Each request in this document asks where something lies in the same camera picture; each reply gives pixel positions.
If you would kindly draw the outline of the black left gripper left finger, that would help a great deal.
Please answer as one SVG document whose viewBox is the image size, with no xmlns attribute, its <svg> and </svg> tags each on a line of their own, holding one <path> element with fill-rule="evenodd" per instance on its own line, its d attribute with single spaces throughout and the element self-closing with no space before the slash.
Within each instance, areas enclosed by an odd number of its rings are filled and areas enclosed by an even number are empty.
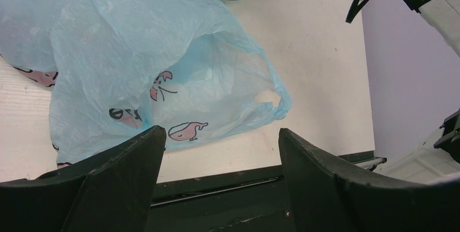
<svg viewBox="0 0 460 232">
<path fill-rule="evenodd" d="M 155 126 L 36 179 L 1 183 L 1 231 L 143 231 L 166 138 Z"/>
</svg>

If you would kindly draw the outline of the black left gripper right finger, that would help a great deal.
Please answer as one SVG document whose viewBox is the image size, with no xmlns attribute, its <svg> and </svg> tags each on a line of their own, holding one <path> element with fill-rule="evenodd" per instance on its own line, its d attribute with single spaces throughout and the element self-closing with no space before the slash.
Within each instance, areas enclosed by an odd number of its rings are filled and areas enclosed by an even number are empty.
<svg viewBox="0 0 460 232">
<path fill-rule="evenodd" d="M 387 177 L 324 151 L 287 128 L 279 153 L 297 231 L 459 231 L 459 182 Z"/>
</svg>

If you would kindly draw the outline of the light blue plastic bag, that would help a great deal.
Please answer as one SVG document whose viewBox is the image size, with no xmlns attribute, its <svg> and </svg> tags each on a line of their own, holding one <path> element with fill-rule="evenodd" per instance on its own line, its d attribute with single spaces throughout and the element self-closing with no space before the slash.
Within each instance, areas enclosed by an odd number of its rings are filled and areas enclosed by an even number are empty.
<svg viewBox="0 0 460 232">
<path fill-rule="evenodd" d="M 177 150 L 292 107 L 263 48 L 221 0 L 1 0 L 1 55 L 52 89 L 58 166 L 155 125 Z"/>
</svg>

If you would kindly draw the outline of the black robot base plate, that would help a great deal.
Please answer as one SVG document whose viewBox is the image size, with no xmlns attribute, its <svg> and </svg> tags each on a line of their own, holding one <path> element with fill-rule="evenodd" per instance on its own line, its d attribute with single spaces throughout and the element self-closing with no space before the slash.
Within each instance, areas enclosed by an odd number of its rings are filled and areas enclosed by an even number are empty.
<svg viewBox="0 0 460 232">
<path fill-rule="evenodd" d="M 146 231 L 297 231 L 282 165 L 163 183 L 155 193 Z"/>
</svg>

